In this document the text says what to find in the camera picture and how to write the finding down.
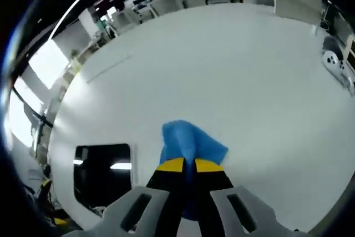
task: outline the blue cloth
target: blue cloth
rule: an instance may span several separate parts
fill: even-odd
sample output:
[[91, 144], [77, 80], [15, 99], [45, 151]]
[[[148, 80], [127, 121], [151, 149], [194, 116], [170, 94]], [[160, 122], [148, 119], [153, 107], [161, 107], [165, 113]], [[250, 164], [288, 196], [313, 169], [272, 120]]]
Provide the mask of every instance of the blue cloth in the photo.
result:
[[[160, 155], [160, 164], [175, 158], [185, 158], [186, 184], [193, 182], [195, 158], [205, 159], [220, 165], [228, 148], [210, 137], [203, 130], [184, 120], [176, 120], [163, 125], [164, 147]], [[195, 219], [194, 203], [187, 201], [183, 217]]]

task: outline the white tabletop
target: white tabletop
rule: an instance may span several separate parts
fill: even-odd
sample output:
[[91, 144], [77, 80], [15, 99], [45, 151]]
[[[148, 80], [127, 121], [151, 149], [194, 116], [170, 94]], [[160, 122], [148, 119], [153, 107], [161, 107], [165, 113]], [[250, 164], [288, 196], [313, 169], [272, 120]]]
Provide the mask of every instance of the white tabletop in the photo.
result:
[[290, 229], [308, 231], [355, 166], [354, 99], [321, 64], [311, 26], [272, 7], [219, 4], [150, 20], [98, 50], [71, 83], [50, 137], [54, 189], [74, 197], [77, 145], [134, 143], [138, 184], [159, 162], [161, 126], [185, 119], [230, 148], [224, 167]]

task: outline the ceiling light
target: ceiling light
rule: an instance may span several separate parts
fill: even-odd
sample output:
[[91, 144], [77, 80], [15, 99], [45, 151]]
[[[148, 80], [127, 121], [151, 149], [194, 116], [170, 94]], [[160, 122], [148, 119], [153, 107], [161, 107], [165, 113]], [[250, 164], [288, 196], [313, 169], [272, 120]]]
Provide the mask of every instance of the ceiling light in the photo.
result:
[[74, 160], [73, 160], [73, 163], [74, 163], [74, 165], [80, 166], [80, 165], [83, 163], [83, 161], [80, 160], [80, 159], [74, 159]]
[[130, 170], [132, 169], [132, 163], [115, 163], [110, 167], [110, 169]]

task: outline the office desk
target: office desk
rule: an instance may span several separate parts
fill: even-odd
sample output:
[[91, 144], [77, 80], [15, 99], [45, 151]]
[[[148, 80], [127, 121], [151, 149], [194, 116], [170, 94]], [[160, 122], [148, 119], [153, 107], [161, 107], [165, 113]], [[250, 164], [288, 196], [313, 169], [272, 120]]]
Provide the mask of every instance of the office desk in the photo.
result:
[[169, 13], [112, 40], [75, 76], [54, 122], [49, 155], [62, 207], [84, 229], [100, 220], [74, 197], [77, 145], [136, 144], [145, 185], [161, 126], [185, 119], [229, 147], [223, 165], [234, 185], [284, 226], [310, 230], [355, 170], [354, 99], [322, 65], [322, 40], [310, 32], [272, 7], [237, 3]]

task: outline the white game controller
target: white game controller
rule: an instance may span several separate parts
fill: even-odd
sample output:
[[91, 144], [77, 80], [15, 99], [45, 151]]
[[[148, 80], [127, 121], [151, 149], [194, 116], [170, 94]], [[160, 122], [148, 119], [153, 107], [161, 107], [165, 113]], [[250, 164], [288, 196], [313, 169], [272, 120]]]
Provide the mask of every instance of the white game controller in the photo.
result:
[[351, 95], [355, 95], [354, 83], [350, 77], [349, 67], [345, 64], [345, 62], [343, 60], [339, 60], [337, 55], [330, 50], [325, 51], [322, 60], [327, 70], [349, 90]]

